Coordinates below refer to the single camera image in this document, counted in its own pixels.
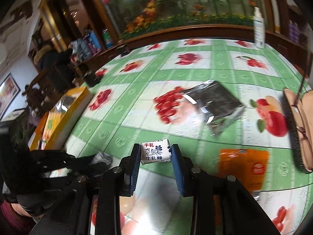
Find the left hand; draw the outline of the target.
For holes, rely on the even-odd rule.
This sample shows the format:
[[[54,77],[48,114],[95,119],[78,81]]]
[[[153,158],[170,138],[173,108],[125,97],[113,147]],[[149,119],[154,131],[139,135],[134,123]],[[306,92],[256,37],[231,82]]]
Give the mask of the left hand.
[[[33,218],[19,204],[1,203],[1,234],[29,234]]]

